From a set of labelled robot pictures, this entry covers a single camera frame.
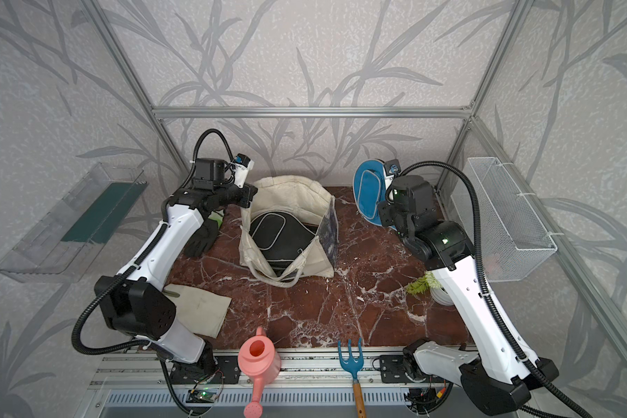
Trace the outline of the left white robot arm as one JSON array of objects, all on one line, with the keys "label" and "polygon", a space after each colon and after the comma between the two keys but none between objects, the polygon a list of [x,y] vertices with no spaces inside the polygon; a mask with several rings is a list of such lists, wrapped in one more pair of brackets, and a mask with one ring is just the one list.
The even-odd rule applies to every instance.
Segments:
[{"label": "left white robot arm", "polygon": [[[161,205],[162,219],[156,231],[118,273],[96,282],[94,299],[71,331],[71,346],[78,353],[106,355],[127,348],[151,348],[161,363],[172,362],[193,380],[216,374],[211,343],[181,322],[174,302],[163,292],[179,255],[193,258],[208,251],[218,237],[217,215],[229,206],[250,207],[257,193],[256,187],[247,183],[254,166],[249,156],[229,152],[225,160],[200,157],[203,142],[212,135],[230,151],[220,130],[210,128],[200,135],[188,175]],[[102,348],[85,345],[82,331],[96,309],[107,327],[132,339]]]}]

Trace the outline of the beige canvas tote bag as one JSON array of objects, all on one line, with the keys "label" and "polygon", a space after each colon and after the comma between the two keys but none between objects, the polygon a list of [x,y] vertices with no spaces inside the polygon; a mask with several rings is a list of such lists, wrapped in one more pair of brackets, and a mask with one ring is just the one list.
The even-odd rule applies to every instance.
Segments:
[{"label": "beige canvas tote bag", "polygon": [[268,285],[288,288],[302,278],[334,276],[339,247],[335,198],[302,176],[267,177],[240,211],[240,264]]}]

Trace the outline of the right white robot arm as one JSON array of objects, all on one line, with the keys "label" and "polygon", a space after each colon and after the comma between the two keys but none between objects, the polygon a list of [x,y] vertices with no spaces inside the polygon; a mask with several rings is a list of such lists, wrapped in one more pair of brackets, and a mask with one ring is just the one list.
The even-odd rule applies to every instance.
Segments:
[{"label": "right white robot arm", "polygon": [[384,198],[377,203],[381,224],[395,229],[400,242],[419,261],[435,261],[432,274],[447,292],[477,346],[470,358],[462,352],[423,342],[408,356],[421,374],[434,374],[460,386],[487,416],[522,410],[537,417],[544,411],[528,406],[531,392],[545,388],[578,416],[589,412],[557,388],[559,375],[551,360],[540,357],[522,339],[487,281],[482,259],[481,209],[470,179],[450,164],[435,167],[452,172],[470,195],[473,233],[454,221],[437,219],[434,190],[413,174],[419,162],[401,169],[397,160],[383,166]]}]

